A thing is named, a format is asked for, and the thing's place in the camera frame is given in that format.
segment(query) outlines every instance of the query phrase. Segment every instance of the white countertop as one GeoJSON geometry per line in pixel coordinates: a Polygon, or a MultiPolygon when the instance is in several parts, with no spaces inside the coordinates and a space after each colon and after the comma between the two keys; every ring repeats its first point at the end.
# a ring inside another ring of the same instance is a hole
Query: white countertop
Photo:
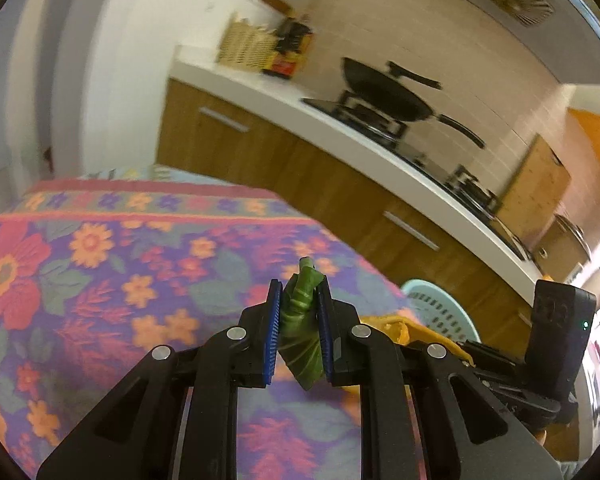
{"type": "Polygon", "coordinates": [[[214,53],[192,46],[176,50],[171,76],[277,124],[335,156],[400,197],[452,235],[529,304],[541,277],[486,226],[427,177],[352,128],[302,103],[314,97],[291,82],[218,66],[214,53]]]}

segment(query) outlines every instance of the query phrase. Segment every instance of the pan handle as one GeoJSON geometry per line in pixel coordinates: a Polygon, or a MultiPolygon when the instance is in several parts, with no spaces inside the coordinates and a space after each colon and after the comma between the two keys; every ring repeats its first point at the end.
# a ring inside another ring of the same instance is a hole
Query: pan handle
{"type": "Polygon", "coordinates": [[[474,134],[469,128],[467,128],[466,126],[464,126],[464,124],[460,124],[458,121],[453,120],[451,117],[448,117],[448,116],[443,115],[443,114],[438,115],[437,119],[442,124],[446,124],[447,126],[451,126],[453,129],[458,130],[465,137],[471,139],[471,141],[476,146],[478,146],[478,148],[480,148],[481,150],[483,150],[487,146],[480,137],[478,137],[476,134],[474,134]]]}
{"type": "Polygon", "coordinates": [[[410,72],[406,68],[402,68],[400,65],[395,64],[393,61],[389,61],[387,66],[389,67],[389,75],[393,78],[398,79],[399,77],[408,77],[409,79],[413,79],[414,81],[422,83],[423,85],[430,86],[437,90],[442,90],[442,85],[438,81],[427,79],[426,77],[410,72]]]}

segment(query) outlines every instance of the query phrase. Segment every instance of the gas stove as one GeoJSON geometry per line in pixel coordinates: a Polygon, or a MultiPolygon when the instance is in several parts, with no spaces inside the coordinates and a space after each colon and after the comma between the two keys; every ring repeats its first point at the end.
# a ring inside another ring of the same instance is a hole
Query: gas stove
{"type": "Polygon", "coordinates": [[[484,188],[467,168],[459,165],[449,173],[430,160],[427,155],[408,143],[401,142],[407,125],[395,121],[361,102],[352,92],[345,91],[338,102],[320,99],[302,99],[302,102],[350,126],[360,134],[378,143],[422,175],[440,186],[467,211],[488,227],[520,260],[530,259],[520,240],[495,215],[500,202],[497,196],[484,188]]]}

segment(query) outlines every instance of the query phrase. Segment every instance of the silver screw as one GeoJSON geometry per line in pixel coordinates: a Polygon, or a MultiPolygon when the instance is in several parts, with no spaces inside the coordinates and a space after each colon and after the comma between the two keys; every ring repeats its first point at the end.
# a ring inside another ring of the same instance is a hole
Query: silver screw
{"type": "Polygon", "coordinates": [[[165,345],[157,346],[151,352],[151,357],[153,357],[156,361],[163,361],[170,355],[171,355],[171,349],[165,345]]]}
{"type": "Polygon", "coordinates": [[[234,341],[240,341],[247,335],[247,331],[241,326],[234,326],[226,331],[226,336],[234,341]]]}
{"type": "Polygon", "coordinates": [[[355,337],[369,337],[371,335],[371,329],[367,325],[356,325],[352,327],[351,333],[355,337]]]}
{"type": "Polygon", "coordinates": [[[427,354],[436,359],[442,359],[446,355],[446,348],[438,343],[427,346],[427,354]]]}

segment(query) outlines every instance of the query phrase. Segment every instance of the light blue plastic basket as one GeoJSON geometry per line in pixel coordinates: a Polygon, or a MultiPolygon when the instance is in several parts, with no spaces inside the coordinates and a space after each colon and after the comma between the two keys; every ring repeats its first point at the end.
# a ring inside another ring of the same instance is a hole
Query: light blue plastic basket
{"type": "Polygon", "coordinates": [[[478,331],[464,308],[440,287],[423,280],[409,280],[401,290],[427,328],[451,341],[480,342],[478,331]]]}

